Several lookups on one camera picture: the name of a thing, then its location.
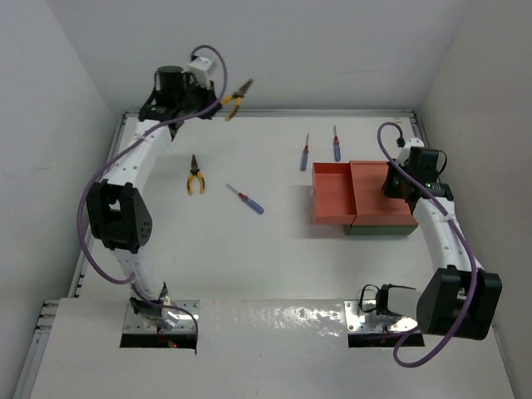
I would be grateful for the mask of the salmon red drawer box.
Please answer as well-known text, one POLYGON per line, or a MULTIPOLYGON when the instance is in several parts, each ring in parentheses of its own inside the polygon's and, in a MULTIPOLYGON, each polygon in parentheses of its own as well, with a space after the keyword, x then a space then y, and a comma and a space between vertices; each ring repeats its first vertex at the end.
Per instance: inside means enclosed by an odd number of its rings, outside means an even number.
POLYGON ((385 161, 314 163, 314 222, 416 228, 417 222, 408 204, 382 193, 387 171, 385 161))

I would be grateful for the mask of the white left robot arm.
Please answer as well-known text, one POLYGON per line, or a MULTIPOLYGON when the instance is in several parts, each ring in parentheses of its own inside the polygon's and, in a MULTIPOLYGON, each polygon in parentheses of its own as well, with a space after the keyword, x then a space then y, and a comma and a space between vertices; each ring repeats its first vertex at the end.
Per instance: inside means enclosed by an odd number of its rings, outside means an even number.
POLYGON ((145 256, 153 221, 142 191, 156 160, 182 126, 181 117, 211 118, 220 108, 211 73, 214 63, 204 57, 187 67, 162 66, 154 74, 153 90, 141 107, 131 151, 114 161, 86 199, 91 232, 108 248, 131 279, 134 313, 159 330, 176 327, 181 313, 171 309, 166 284, 145 256))

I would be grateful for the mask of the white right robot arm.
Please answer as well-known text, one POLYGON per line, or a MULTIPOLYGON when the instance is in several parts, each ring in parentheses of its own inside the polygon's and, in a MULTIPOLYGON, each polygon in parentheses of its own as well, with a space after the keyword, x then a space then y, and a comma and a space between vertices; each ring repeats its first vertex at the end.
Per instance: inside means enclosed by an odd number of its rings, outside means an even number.
POLYGON ((417 321, 422 333, 444 336, 458 318, 466 298, 472 301, 456 337, 482 340, 486 337, 502 292, 496 273, 487 273, 480 262, 471 262, 457 238, 454 195, 439 182, 441 152, 427 149, 419 139, 400 141, 397 166, 388 167, 382 186, 387 198, 404 200, 419 224, 429 249, 435 273, 426 288, 384 284, 376 296, 376 312, 406 316, 417 321))

